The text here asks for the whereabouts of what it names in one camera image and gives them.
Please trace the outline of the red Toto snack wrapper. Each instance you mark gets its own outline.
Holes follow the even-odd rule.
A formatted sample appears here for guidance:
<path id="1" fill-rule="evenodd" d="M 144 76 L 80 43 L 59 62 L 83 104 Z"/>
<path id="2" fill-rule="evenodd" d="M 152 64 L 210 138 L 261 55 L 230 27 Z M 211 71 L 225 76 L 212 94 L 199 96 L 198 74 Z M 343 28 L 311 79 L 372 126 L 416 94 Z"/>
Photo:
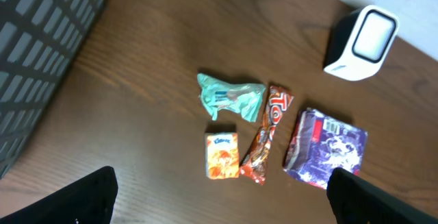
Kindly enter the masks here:
<path id="1" fill-rule="evenodd" d="M 293 96 L 290 90 L 271 85 L 259 128 L 248 153 L 240 165 L 240 175 L 264 185 L 268 170 L 268 155 L 276 127 L 287 112 Z"/>

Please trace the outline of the mint green packet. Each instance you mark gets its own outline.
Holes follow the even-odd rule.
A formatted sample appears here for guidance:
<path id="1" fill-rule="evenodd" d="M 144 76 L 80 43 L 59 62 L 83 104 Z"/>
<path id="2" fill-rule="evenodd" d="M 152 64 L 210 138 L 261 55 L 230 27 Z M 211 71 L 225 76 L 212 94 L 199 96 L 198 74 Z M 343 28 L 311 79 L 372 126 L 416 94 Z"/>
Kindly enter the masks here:
<path id="1" fill-rule="evenodd" d="M 257 120 L 266 87 L 263 84 L 230 84 L 199 73 L 200 100 L 213 121 L 220 110 L 232 111 L 250 123 Z"/>

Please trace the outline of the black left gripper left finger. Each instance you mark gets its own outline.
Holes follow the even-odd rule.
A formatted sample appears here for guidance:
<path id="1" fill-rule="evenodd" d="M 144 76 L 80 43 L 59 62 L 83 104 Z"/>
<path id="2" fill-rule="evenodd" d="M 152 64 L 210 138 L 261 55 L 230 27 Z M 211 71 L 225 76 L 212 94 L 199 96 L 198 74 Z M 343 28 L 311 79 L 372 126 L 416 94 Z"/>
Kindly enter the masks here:
<path id="1" fill-rule="evenodd" d="M 114 168 L 104 166 L 26 208 L 1 224 L 110 224 L 118 193 Z"/>

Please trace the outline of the purple Carefree pad pack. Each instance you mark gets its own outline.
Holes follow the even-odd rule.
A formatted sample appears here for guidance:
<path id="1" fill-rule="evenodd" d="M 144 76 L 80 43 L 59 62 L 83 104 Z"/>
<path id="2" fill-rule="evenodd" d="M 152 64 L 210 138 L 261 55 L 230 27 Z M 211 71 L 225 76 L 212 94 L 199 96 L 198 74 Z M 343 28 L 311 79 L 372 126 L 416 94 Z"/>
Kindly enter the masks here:
<path id="1" fill-rule="evenodd" d="M 294 179 L 326 189 L 334 169 L 360 171 L 368 133 L 307 108 L 298 115 L 283 170 Z"/>

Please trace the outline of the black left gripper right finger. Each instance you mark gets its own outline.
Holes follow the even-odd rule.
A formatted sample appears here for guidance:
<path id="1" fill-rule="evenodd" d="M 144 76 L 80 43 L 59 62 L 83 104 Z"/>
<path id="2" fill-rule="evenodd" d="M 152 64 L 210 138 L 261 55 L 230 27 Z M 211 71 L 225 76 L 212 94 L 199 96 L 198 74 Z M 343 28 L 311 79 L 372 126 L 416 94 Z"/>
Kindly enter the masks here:
<path id="1" fill-rule="evenodd" d="M 437 224 L 437 219 L 342 169 L 333 170 L 326 195 L 343 224 Z"/>

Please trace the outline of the orange Kleenex tissue pack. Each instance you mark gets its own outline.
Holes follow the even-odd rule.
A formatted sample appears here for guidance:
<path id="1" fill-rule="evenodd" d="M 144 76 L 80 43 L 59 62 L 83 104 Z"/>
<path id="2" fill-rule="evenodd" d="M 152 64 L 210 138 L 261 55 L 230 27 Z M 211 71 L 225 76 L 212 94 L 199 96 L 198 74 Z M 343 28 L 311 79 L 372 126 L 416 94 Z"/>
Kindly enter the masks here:
<path id="1" fill-rule="evenodd" d="M 205 134 L 206 176 L 209 179 L 238 178 L 240 154 L 234 132 Z"/>

